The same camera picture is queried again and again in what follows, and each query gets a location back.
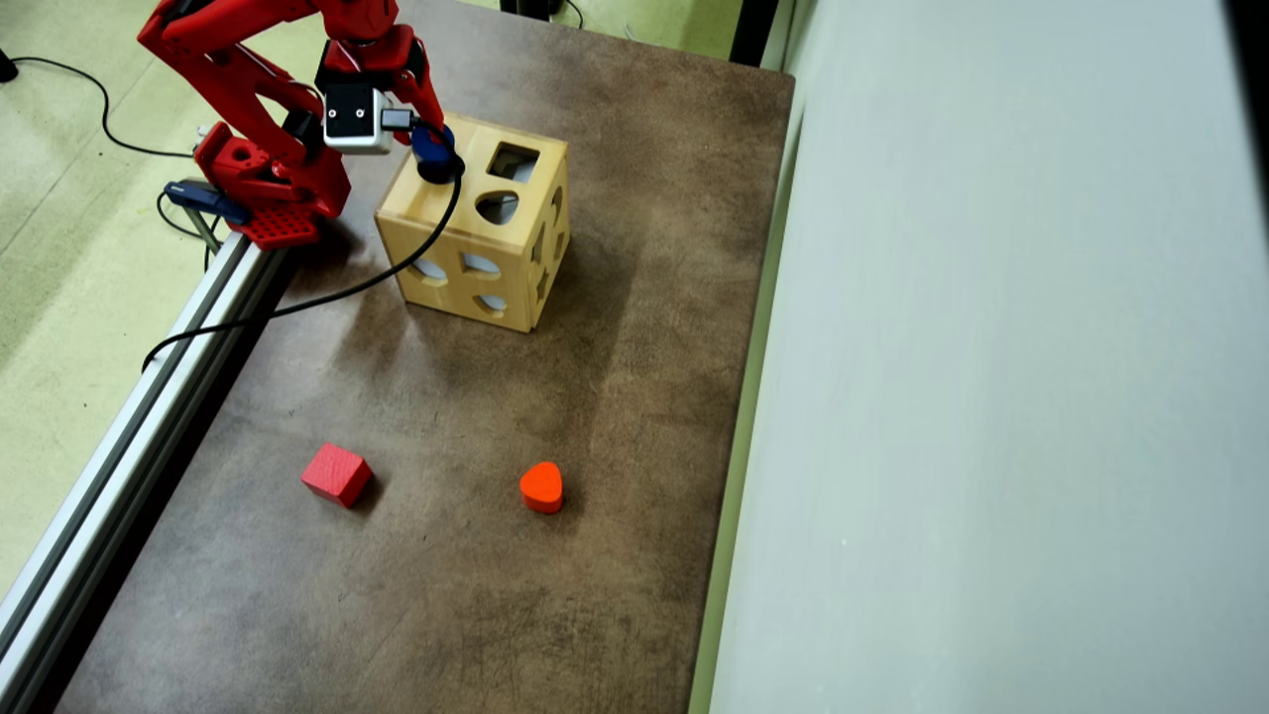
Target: red robot arm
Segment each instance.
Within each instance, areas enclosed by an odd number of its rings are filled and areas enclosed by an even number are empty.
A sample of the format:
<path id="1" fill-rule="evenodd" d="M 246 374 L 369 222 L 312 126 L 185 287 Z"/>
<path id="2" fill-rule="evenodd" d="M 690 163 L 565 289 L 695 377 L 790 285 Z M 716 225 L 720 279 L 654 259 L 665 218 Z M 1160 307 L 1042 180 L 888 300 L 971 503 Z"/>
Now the red robot arm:
<path id="1" fill-rule="evenodd" d="M 218 122 L 194 161 L 251 212 L 246 223 L 230 224 L 260 247 L 317 240 L 319 221 L 339 216 L 350 190 L 343 156 L 322 142 L 317 91 L 242 44 L 316 13 L 330 37 L 319 85 L 365 77 L 443 126 L 423 42 L 410 27 L 395 24 L 395 0 L 162 0 L 137 38 L 242 133 L 235 137 Z M 261 96 L 288 112 L 280 127 Z"/>

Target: orange heart block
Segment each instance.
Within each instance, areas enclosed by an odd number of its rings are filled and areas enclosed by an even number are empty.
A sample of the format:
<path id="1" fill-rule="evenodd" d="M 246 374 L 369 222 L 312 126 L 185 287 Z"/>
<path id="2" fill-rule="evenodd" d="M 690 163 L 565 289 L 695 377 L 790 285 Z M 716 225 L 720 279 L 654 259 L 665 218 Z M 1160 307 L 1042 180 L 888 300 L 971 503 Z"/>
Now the orange heart block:
<path id="1" fill-rule="evenodd" d="M 542 514 L 555 514 L 563 506 L 563 479 L 560 467 L 543 462 L 520 477 L 524 505 Z"/>

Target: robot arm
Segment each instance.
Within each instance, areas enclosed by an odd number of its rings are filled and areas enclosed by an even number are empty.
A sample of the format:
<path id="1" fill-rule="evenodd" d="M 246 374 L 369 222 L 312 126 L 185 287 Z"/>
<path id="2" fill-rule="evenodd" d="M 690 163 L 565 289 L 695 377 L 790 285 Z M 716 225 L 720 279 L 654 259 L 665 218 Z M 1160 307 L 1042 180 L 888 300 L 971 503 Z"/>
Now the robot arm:
<path id="1" fill-rule="evenodd" d="M 316 13 L 330 37 L 317 72 L 325 100 L 242 44 Z M 423 42 L 395 24 L 396 16 L 395 0 L 162 0 L 141 30 L 137 39 L 242 133 L 235 137 L 218 122 L 194 160 L 212 185 L 250 212 L 242 223 L 228 222 L 256 245 L 315 241 L 319 221 L 339 216 L 350 190 L 340 152 L 387 152 L 379 119 L 385 91 L 443 127 Z M 280 127 L 260 98 L 287 110 Z M 412 142 L 420 174 L 448 180 L 448 151 L 438 152 L 426 129 L 396 136 Z"/>

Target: circular hole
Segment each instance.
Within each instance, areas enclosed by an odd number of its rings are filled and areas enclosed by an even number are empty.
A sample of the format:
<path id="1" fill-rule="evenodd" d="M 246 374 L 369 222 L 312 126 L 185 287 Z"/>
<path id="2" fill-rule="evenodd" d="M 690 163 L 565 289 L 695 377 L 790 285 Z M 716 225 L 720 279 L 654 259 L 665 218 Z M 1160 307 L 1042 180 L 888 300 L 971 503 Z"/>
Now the circular hole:
<path id="1" fill-rule="evenodd" d="M 449 275 L 445 274 L 444 268 L 442 268 L 440 265 L 433 263 L 426 257 L 419 257 L 418 260 L 415 260 L 414 268 L 420 273 L 423 273 L 425 283 L 434 287 L 445 284 L 445 280 L 449 279 Z"/>
<path id="2" fill-rule="evenodd" d="M 486 221 L 503 226 L 510 222 L 520 204 L 514 190 L 494 190 L 476 199 L 476 212 Z"/>
<path id="3" fill-rule="evenodd" d="M 506 299 L 496 294 L 477 294 L 473 299 L 485 312 L 495 317 L 501 317 L 503 309 L 506 309 Z"/>
<path id="4" fill-rule="evenodd" d="M 463 252 L 462 256 L 464 273 L 470 273 L 483 279 L 494 279 L 503 274 L 497 263 L 490 260 L 489 257 L 473 255 L 471 252 Z"/>

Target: brown table surface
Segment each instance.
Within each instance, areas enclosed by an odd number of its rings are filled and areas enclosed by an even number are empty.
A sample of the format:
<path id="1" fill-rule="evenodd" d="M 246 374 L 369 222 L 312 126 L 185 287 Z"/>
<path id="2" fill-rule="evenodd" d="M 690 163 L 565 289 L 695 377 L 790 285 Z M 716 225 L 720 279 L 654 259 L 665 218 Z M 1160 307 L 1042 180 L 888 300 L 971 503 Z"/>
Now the brown table surface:
<path id="1" fill-rule="evenodd" d="M 447 108 L 570 143 L 542 320 L 388 282 L 273 321 L 65 710 L 687 708 L 793 80 L 402 5 Z M 372 213 L 400 159 L 348 161 L 352 237 L 306 249 L 284 303 L 387 265 Z M 352 511 L 299 483 L 324 441 L 374 469 Z M 542 460 L 555 516 L 518 492 Z"/>

